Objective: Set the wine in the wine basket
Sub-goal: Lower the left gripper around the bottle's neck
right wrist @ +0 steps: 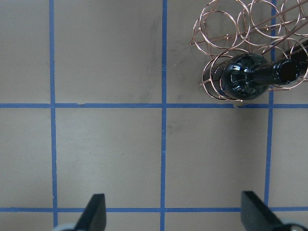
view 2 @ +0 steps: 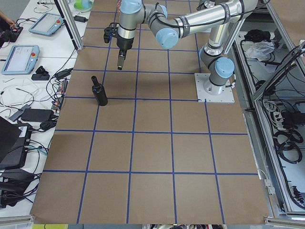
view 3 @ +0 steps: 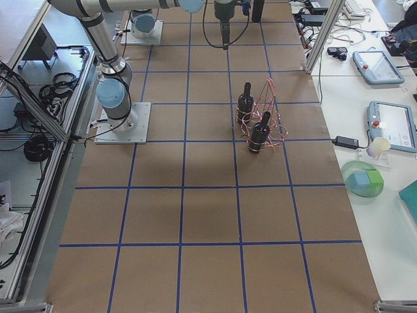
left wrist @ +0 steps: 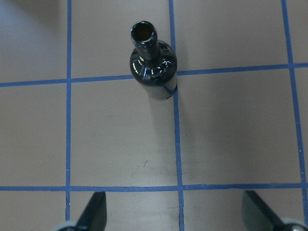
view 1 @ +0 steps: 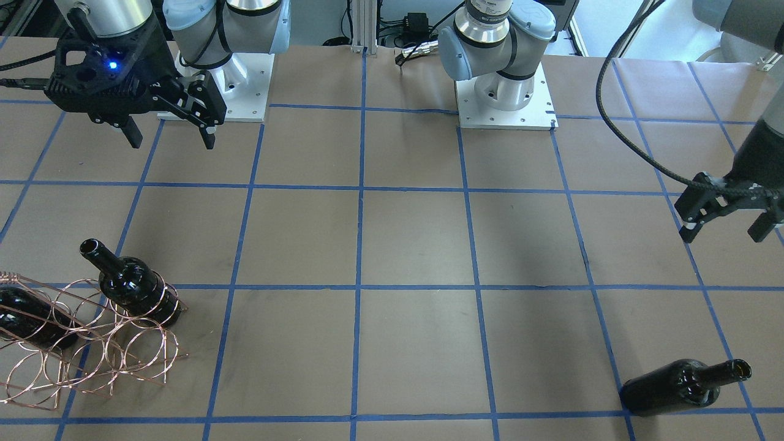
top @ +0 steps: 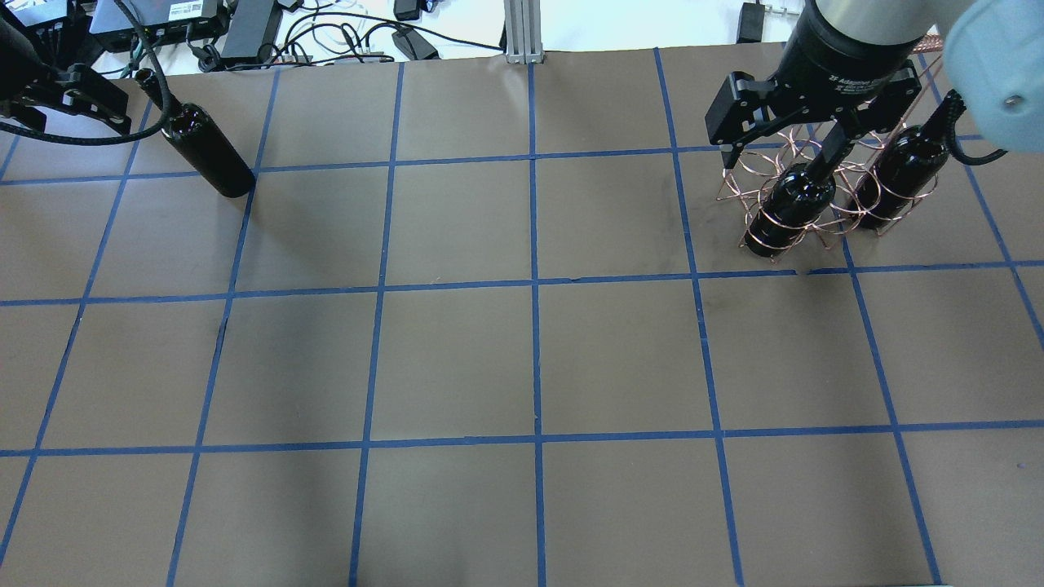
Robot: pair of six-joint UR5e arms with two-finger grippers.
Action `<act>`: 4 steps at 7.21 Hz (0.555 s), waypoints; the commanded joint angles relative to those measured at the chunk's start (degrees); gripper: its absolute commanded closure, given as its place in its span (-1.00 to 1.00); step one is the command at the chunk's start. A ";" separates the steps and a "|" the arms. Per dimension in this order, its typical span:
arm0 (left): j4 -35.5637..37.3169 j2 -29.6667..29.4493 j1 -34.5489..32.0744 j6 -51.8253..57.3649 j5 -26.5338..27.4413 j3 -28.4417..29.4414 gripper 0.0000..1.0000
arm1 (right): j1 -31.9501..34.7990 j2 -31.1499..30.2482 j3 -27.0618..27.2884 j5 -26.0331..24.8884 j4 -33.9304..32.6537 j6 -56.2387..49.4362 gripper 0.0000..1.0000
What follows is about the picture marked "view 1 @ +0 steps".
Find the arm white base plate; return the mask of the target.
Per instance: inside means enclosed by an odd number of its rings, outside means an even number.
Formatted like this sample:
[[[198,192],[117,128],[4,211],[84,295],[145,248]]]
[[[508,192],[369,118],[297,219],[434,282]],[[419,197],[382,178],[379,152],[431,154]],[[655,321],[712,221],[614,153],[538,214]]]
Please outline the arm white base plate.
[[[454,84],[465,129],[551,130],[559,126],[543,65],[521,81],[487,73]]]
[[[264,122],[274,60],[274,54],[234,53],[210,70],[227,104],[226,122]]]

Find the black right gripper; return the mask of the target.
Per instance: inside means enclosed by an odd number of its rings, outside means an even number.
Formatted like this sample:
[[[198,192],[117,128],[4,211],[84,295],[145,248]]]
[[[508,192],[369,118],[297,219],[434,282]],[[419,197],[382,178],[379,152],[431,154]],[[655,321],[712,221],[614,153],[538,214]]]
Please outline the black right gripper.
[[[212,150],[227,104],[212,75],[181,76],[156,17],[118,37],[98,37],[85,17],[57,42],[45,95],[64,111],[133,115],[168,111],[199,129]],[[134,149],[143,135],[133,118],[120,124]]]

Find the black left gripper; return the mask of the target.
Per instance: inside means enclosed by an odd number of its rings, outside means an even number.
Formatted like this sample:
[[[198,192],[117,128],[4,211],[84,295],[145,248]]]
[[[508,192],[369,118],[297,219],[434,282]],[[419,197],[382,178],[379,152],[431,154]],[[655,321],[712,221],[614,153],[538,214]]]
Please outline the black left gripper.
[[[733,167],[726,175],[730,187],[748,188],[752,183],[768,190],[782,191],[783,140],[763,119],[757,120],[734,157]],[[684,243],[692,243],[705,223],[739,209],[745,196],[719,194],[714,190],[687,187],[675,201],[674,208],[682,220],[679,235]],[[768,208],[751,226],[748,236],[761,243],[783,222],[783,212]]]

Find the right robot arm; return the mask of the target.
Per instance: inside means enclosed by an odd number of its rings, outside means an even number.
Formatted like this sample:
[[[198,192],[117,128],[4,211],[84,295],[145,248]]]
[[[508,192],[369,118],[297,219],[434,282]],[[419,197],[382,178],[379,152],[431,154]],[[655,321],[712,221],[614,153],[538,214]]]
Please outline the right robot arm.
[[[174,114],[198,128],[207,149],[227,117],[226,97],[247,83],[227,72],[240,53],[283,53],[288,1],[59,1],[68,31],[42,89],[60,109],[143,139],[134,115]]]

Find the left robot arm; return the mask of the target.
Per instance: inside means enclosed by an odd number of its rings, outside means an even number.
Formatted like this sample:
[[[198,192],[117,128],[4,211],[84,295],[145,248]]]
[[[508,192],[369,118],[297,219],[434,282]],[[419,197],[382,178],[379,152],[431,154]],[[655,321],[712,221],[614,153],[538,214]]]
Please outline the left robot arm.
[[[694,16],[708,25],[782,54],[781,1],[694,1]],[[465,1],[453,23],[439,31],[439,54],[445,72],[456,81],[474,80],[481,101],[499,111],[527,104],[545,47],[556,31],[554,14],[535,1]],[[631,151],[670,179],[686,185],[675,209],[682,220],[679,234],[690,243],[703,225],[740,209],[761,214],[748,228],[755,242],[782,226],[782,90],[775,93],[723,178],[698,173],[683,178],[644,153],[608,116],[602,84],[617,41],[602,62],[595,100],[600,117]]]

